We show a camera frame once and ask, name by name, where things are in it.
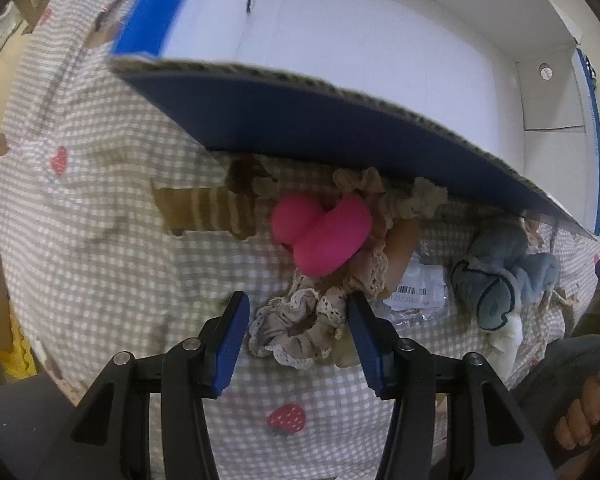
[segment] pink silicone toy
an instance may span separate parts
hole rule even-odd
[[[355,193],[324,212],[306,194],[284,197],[271,215],[273,236],[294,252],[296,267],[307,276],[331,274],[352,257],[371,231],[371,212]]]

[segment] blue plush toy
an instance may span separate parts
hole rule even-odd
[[[456,298],[490,332],[493,354],[487,357],[506,379],[522,343],[523,306],[535,304],[558,280],[560,264],[549,253],[526,254],[528,238],[522,227],[499,223],[484,229],[469,254],[451,271]]]

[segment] checkered tablecloth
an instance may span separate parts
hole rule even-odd
[[[68,394],[78,396],[116,352],[164,352],[196,335],[232,291],[245,291],[254,310],[284,293],[293,271],[267,228],[272,202],[258,202],[258,234],[244,242],[227,232],[181,238],[164,233],[150,181],[157,187],[221,185],[229,156],[207,153],[113,76],[106,63],[110,44],[84,45],[100,9],[113,1],[51,1],[22,59],[3,124],[10,150],[0,160],[0,250],[8,287],[26,335],[45,350]],[[131,1],[123,1],[110,19],[122,18]],[[66,168],[58,174],[62,148]],[[261,161],[283,191],[334,192],[334,168]],[[430,257],[450,264],[465,254],[483,214],[458,200],[441,208],[423,231]],[[578,312],[567,313],[575,319],[596,286],[593,256],[600,254],[600,240],[548,226],[541,233],[544,250],[552,248],[560,258],[559,285],[580,302]],[[525,310],[523,321],[525,341],[510,385],[565,332],[565,315],[555,301]],[[486,347],[465,314],[406,335],[457,358]],[[303,407],[307,424],[285,438],[265,420],[290,402]],[[378,464],[391,410],[391,402],[374,397],[359,367],[295,370],[253,358],[246,346],[230,387],[205,404],[223,479],[369,474]],[[156,478],[162,475],[158,419],[154,412]],[[439,422],[441,442],[445,430]]]

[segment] plastic bag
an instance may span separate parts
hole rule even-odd
[[[396,329],[451,316],[455,308],[445,267],[423,265],[417,254],[391,296],[378,299],[373,306],[376,316],[388,319]]]

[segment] barcode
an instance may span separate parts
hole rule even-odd
[[[398,285],[395,287],[394,292],[398,292],[399,294],[419,294],[421,296],[427,295],[427,289],[425,288],[415,288],[414,286],[407,285]]]

